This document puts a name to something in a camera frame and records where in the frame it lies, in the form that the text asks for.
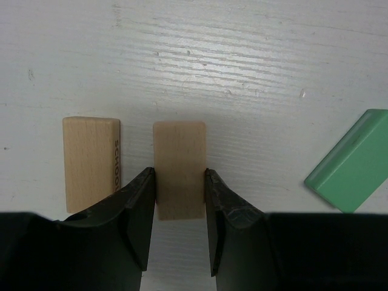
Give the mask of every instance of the green box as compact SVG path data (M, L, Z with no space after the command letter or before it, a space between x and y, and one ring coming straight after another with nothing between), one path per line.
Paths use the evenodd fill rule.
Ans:
M369 109L304 183L342 212L354 212L388 178L388 110Z

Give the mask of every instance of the green block's side face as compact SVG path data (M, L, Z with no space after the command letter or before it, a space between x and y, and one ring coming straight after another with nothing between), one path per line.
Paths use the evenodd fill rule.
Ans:
M370 109L305 184L342 212L354 212L388 178L388 110Z

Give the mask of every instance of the tabletop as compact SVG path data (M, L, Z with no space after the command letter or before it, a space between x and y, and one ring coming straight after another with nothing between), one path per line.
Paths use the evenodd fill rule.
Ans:
M152 124L202 120L207 163L265 212L336 212L303 180L388 108L386 0L5 0L0 211L64 219L62 118L121 120L122 183ZM388 182L358 212L386 213ZM215 290L204 220L155 220L141 290Z

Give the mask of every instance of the wooden block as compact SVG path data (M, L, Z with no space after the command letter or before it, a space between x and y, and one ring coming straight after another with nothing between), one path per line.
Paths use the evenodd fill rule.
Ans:
M120 120L63 119L67 212L82 211L120 189Z
M153 150L159 219L203 218L206 125L200 121L156 122Z

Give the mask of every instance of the white table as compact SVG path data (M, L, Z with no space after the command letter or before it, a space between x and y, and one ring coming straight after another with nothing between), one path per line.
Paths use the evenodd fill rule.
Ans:
M209 167L263 211L335 211L304 178L388 108L386 0L5 0L0 211L64 219L63 117L122 122L122 177L152 124L201 119ZM388 182L359 212L387 212ZM206 222L157 222L141 290L215 290Z

